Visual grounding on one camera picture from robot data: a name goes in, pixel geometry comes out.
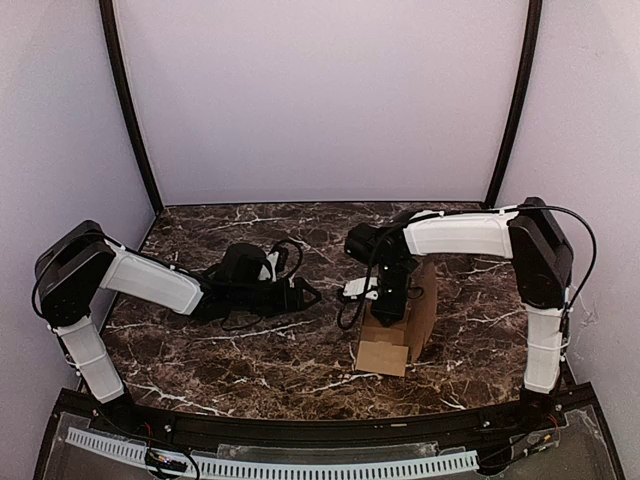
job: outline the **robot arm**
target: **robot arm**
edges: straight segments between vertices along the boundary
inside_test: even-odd
[[[527,198],[528,207],[544,206]],[[414,256],[433,253],[496,255],[512,261],[518,292],[528,314],[525,389],[548,394],[556,385],[563,345],[562,319],[571,283],[573,251],[549,211],[404,214],[383,227],[360,224],[349,232],[345,251],[378,266],[371,313],[385,326],[404,317]],[[367,294],[366,282],[345,287],[345,296]]]
[[[97,223],[85,221],[37,260],[34,309],[49,322],[92,394],[107,403],[125,389],[91,321],[89,304],[99,288],[205,321],[235,310],[262,317],[302,311],[321,296],[304,279],[293,278],[297,267],[276,278],[285,267],[287,242],[292,243],[278,242],[269,254],[234,244],[220,264],[195,274],[132,252],[104,235]]]

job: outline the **black pole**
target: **black pole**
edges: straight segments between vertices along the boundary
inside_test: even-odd
[[[120,50],[120,40],[118,38],[116,17],[113,10],[113,0],[99,1],[100,14],[102,16],[102,28],[104,29],[104,39],[107,43],[109,61],[111,62],[111,71],[113,73],[113,80],[116,84],[116,90],[118,91],[118,98],[120,99],[122,116],[124,117],[127,131],[129,132],[129,140],[133,147],[133,153],[136,157],[138,169],[140,170],[142,181],[144,182],[144,186],[147,190],[149,201],[151,202],[151,206],[153,207],[156,215],[159,215],[164,209],[164,205],[162,204],[162,198],[160,198],[160,192],[158,191],[156,180],[153,178],[153,171],[151,170],[147,151],[144,148],[140,126],[138,125],[138,118],[136,117],[136,111],[133,108],[131,90],[129,89],[129,82],[127,81],[127,74],[124,69],[122,50]]]
[[[527,26],[524,31],[524,41],[522,43],[522,53],[520,54],[520,65],[518,66],[518,76],[516,77],[516,85],[513,90],[513,98],[511,99],[511,108],[507,117],[507,124],[500,145],[500,152],[496,160],[496,166],[493,170],[489,190],[484,200],[485,207],[495,207],[500,187],[507,172],[511,150],[516,139],[518,124],[520,123],[520,115],[524,106],[524,99],[527,95],[527,87],[529,86],[529,77],[531,76],[531,67],[533,65],[533,56],[536,51],[536,41],[538,39],[538,27],[540,26],[540,14],[542,13],[542,0],[529,0],[529,12],[527,13]]]

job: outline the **marble table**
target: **marble table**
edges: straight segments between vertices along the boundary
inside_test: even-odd
[[[299,275],[323,293],[307,310],[237,332],[119,295],[103,338],[136,401],[254,419],[365,419],[440,413],[514,400],[526,361],[526,314],[511,265],[434,256],[438,320],[404,378],[354,370],[358,328],[336,326],[336,291],[365,268],[343,252],[347,231],[440,203],[289,203],[169,207],[143,251],[200,271],[233,242],[300,242]],[[238,314],[230,323],[251,318]]]

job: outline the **gray floor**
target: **gray floor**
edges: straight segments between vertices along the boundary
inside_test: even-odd
[[[492,477],[477,473],[449,475],[442,478],[452,480],[478,480],[496,478],[504,480],[520,479],[561,479],[561,480],[617,480],[609,460],[607,447],[600,426],[591,407],[569,411],[568,425],[561,429],[561,440],[556,447],[525,458]],[[98,454],[82,450],[65,443],[69,427],[85,429],[88,420],[64,414],[51,445],[49,461],[45,473],[46,480],[148,480],[154,478],[142,469],[120,464]],[[527,441],[535,442],[539,435],[532,434]],[[526,446],[521,442],[520,448]],[[407,445],[383,449],[352,451],[303,451],[265,449],[251,447],[224,446],[219,449],[219,458],[233,457],[236,460],[260,460],[272,463],[347,463],[353,456],[353,463],[367,461],[389,461],[420,456],[431,456],[435,449],[431,444]]]

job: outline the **open cardboard box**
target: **open cardboard box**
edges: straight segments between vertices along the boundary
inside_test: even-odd
[[[413,285],[422,287],[424,293],[409,301],[401,322],[383,327],[367,309],[360,331],[357,370],[404,377],[407,360],[415,362],[420,356],[436,323],[438,293],[433,262],[423,262],[413,276]]]

